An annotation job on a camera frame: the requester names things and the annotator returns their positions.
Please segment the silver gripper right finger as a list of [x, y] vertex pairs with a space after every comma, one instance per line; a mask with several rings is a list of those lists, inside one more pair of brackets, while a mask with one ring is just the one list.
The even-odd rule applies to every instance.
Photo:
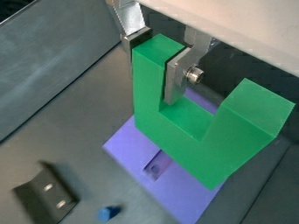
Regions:
[[187, 84], [196, 85], [204, 72], [199, 67], [200, 60], [219, 41], [203, 31], [190, 26], [184, 30], [184, 42], [188, 46], [180, 50], [166, 64], [163, 100], [174, 105], [184, 94]]

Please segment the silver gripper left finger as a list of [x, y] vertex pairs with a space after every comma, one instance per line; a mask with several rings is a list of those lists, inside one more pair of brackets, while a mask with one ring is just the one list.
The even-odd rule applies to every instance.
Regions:
[[136, 0], [105, 0], [120, 32], [120, 40], [127, 55], [152, 36], [154, 30], [146, 26], [140, 3]]

